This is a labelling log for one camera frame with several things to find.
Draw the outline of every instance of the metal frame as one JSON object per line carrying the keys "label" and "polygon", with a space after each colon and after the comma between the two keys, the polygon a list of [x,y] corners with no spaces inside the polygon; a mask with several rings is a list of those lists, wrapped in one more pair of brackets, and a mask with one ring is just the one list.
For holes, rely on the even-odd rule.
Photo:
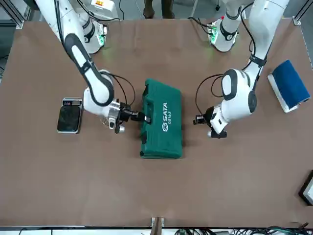
{"label": "metal frame", "polygon": [[301,25],[301,18],[303,17],[303,15],[307,12],[307,10],[310,8],[310,6],[313,4],[313,0],[307,0],[305,2],[305,4],[301,7],[300,11],[296,14],[296,16],[294,16],[293,19],[293,24],[294,25]]}
{"label": "metal frame", "polygon": [[162,227],[164,227],[164,218],[151,218],[152,228],[150,235],[162,235]]}
{"label": "metal frame", "polygon": [[23,28],[24,21],[27,21],[30,15],[30,7],[26,7],[25,13],[22,15],[11,0],[0,0],[0,5],[16,24],[16,29]]}
{"label": "metal frame", "polygon": [[16,27],[16,23],[12,19],[0,20],[0,26],[1,27]]}

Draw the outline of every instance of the white robotic arm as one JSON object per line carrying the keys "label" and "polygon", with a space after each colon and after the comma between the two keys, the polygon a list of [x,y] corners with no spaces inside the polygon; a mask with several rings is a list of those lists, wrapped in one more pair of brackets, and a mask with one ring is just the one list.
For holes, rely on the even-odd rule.
{"label": "white robotic arm", "polygon": [[224,73],[221,83],[224,99],[220,104],[207,109],[203,115],[212,129],[208,132],[209,137],[226,137],[224,129],[231,121],[249,116],[255,111],[256,83],[288,2],[289,0],[255,0],[249,17],[249,29],[255,48],[244,70],[230,69]]}
{"label": "white robotic arm", "polygon": [[87,49],[94,53],[102,46],[96,32],[98,23],[92,23],[84,14],[77,14],[68,0],[35,1],[88,85],[84,92],[84,109],[107,118],[109,128],[116,133],[124,132],[120,121],[131,118],[149,122],[142,113],[132,112],[129,105],[114,99],[112,75],[106,70],[99,71],[88,54]]}

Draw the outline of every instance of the blue sponge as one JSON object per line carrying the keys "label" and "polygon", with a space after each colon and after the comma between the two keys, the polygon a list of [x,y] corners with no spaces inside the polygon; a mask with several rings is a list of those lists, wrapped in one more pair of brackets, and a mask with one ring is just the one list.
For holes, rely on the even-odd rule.
{"label": "blue sponge", "polygon": [[307,101],[311,97],[290,60],[280,64],[272,75],[282,98],[289,108],[298,105],[300,102]]}

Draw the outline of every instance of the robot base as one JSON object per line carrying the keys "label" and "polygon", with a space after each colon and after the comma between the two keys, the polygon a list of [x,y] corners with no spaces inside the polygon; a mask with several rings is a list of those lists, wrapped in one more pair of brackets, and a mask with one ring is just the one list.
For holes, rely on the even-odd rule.
{"label": "robot base", "polygon": [[208,33],[212,33],[213,35],[209,35],[209,42],[220,52],[227,52],[231,49],[231,47],[236,42],[236,37],[238,33],[230,40],[226,41],[225,37],[221,33],[220,24],[222,23],[222,19],[218,19],[213,22],[208,28]]}
{"label": "robot base", "polygon": [[105,45],[106,36],[107,36],[107,28],[103,27],[101,23],[97,21],[92,22],[95,28],[94,35],[91,37],[89,43],[85,43],[86,51],[89,54],[95,54],[99,51],[101,47]]}

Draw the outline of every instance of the robotic arm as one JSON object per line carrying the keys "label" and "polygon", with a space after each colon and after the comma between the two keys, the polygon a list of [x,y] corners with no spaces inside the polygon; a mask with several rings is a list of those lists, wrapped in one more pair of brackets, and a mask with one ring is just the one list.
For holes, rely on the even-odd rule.
{"label": "robotic arm", "polygon": [[253,0],[222,0],[226,7],[223,19],[213,23],[216,27],[214,36],[209,37],[210,43],[219,51],[227,52],[235,43],[238,27],[241,21],[240,13],[243,5],[248,5]]}
{"label": "robotic arm", "polygon": [[35,1],[88,85],[84,92],[84,108],[107,118],[109,128],[116,133],[124,132],[120,121],[128,121],[129,118],[149,123],[150,119],[142,113],[132,112],[129,105],[114,99],[112,75],[106,70],[99,71],[88,54],[87,50],[95,53],[103,45],[99,38],[101,29],[96,28],[98,23],[92,23],[89,16],[77,14],[68,0]]}
{"label": "robotic arm", "polygon": [[209,137],[225,138],[225,127],[233,120],[251,115],[257,105],[255,87],[266,63],[275,31],[289,0],[255,0],[249,29],[255,48],[244,70],[230,69],[222,78],[223,101],[207,109],[203,117],[196,116],[195,124],[206,122],[212,131]]}

